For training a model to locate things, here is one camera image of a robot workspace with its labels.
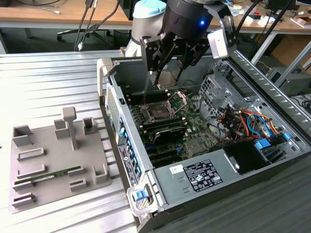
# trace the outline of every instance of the black connector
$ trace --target black connector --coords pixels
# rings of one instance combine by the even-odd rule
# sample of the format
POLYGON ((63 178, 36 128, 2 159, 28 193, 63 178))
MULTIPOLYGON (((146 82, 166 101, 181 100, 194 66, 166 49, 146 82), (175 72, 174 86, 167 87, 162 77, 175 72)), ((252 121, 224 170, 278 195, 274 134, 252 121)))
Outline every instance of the black connector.
POLYGON ((86 7, 91 8, 93 5, 94 0, 86 0, 86 7))

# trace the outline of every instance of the warning label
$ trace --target warning label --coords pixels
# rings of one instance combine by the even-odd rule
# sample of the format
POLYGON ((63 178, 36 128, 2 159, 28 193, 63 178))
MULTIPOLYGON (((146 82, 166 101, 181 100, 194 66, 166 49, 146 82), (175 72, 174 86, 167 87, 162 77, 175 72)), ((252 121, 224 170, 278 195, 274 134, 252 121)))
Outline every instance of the warning label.
POLYGON ((196 192, 223 182, 209 159, 186 166, 184 167, 184 171, 196 192))

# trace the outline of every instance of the gray plastic block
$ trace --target gray plastic block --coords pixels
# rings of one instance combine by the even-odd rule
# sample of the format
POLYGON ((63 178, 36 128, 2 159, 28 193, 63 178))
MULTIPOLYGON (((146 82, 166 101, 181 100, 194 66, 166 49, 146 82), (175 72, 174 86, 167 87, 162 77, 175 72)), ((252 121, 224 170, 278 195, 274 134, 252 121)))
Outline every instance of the gray plastic block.
POLYGON ((80 190, 81 188, 85 188, 85 187, 87 187, 85 177, 69 182, 69 188, 70 188, 71 192, 74 192, 76 190, 80 190))
POLYGON ((26 173, 22 173, 22 174, 21 174, 20 170, 18 170, 18 175, 16 176, 16 178, 22 179, 22 178, 25 178, 25 177, 34 176, 34 175, 43 173, 46 170, 47 170, 47 168, 45 167, 44 164, 41 164, 39 169, 36 169, 34 171, 29 171, 29 172, 26 172, 26 173))
POLYGON ((94 118, 88 117, 82 119, 82 126, 84 135, 91 134, 91 133, 97 133, 97 123, 94 121, 94 118))
POLYGON ((25 183, 15 184, 15 185, 12 186, 12 188, 15 191, 19 191, 19 190, 22 190, 24 188, 31 188, 33 186, 34 186, 34 184, 31 181, 28 181, 28 182, 25 182, 25 183))
POLYGON ((32 150, 25 150, 17 154, 17 160, 22 161, 26 159, 32 159, 35 157, 43 156, 45 155, 43 148, 36 148, 32 150))
POLYGON ((77 118, 76 109, 74 107, 63 108, 62 117, 65 122, 68 123, 69 133, 72 142, 72 150, 78 149, 78 142, 74 132, 73 121, 77 118))
POLYGON ((68 123, 64 122, 63 120, 62 120, 62 122, 64 123, 64 128, 55 130, 55 134, 56 134, 57 139, 70 137, 68 123))
POLYGON ((33 204, 35 202, 35 196, 32 193, 25 193, 19 195, 13 199, 12 206, 18 208, 23 205, 33 204))
POLYGON ((17 147, 30 145, 32 142, 29 138, 29 135, 32 135, 32 132, 28 125, 17 126, 13 128, 12 140, 17 147))
POLYGON ((110 179, 110 175, 108 174, 108 171, 103 165, 103 170, 96 170, 95 167, 93 167, 93 181, 95 184, 103 183, 110 179))
POLYGON ((68 172, 68 176, 69 177, 73 177, 75 175, 80 175, 80 174, 83 174, 83 173, 85 173, 85 170, 84 170, 84 167, 81 166, 79 169, 75 169, 75 170, 69 171, 68 172))
POLYGON ((63 119, 54 120, 54 125, 57 130, 66 128, 66 122, 63 119))

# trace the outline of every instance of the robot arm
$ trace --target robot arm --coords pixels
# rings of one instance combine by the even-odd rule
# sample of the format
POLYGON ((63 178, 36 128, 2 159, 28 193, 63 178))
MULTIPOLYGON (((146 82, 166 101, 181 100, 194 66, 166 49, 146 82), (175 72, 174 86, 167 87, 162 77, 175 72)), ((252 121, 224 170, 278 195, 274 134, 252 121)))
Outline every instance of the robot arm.
POLYGON ((210 47, 214 58, 228 56, 227 48, 236 44, 236 33, 230 10, 221 2, 168 0, 158 36, 143 36, 140 42, 143 61, 152 71, 150 79, 156 85, 173 56, 177 56, 180 67, 174 77, 178 81, 182 70, 196 65, 210 47), (207 35, 213 17, 220 20, 222 28, 207 35))

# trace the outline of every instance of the green circuit board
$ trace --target green circuit board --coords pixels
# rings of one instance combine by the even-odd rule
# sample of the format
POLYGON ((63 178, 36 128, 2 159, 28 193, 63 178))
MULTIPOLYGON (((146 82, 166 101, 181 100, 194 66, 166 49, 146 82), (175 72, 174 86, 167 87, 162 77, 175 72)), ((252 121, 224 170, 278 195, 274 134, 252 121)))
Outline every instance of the green circuit board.
POLYGON ((191 99, 185 95, 183 96, 184 99, 174 95, 168 100, 169 103, 161 101, 130 107, 131 112, 136 113, 133 119, 137 129, 141 129, 142 123, 152 125, 155 122, 166 122, 168 119, 185 118, 182 127, 186 129, 182 137, 173 141, 168 138, 167 142, 160 145, 155 145, 146 132, 139 131, 153 164, 164 166, 166 161, 174 163, 199 156, 209 152, 218 143, 218 138, 207 127, 206 121, 200 116, 191 99))

